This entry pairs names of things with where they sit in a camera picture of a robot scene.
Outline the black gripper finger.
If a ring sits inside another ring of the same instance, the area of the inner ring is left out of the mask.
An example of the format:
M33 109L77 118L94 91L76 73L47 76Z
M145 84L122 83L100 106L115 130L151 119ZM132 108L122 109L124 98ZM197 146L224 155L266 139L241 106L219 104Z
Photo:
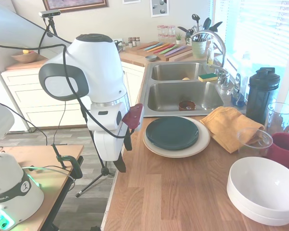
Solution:
M118 159L113 162L117 170L121 173L126 172L126 166L122 158L122 153L119 154Z
M130 132L129 128L127 128L127 131L126 131L126 134L125 134L124 146L125 146L125 149L127 151L131 151L132 150L131 132Z

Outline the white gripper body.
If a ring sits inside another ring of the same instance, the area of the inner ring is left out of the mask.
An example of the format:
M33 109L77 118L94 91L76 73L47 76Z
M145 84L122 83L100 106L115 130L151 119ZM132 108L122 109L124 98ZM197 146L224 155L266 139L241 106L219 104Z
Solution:
M117 161L124 139L115 138L103 130L94 132L94 142L103 161Z

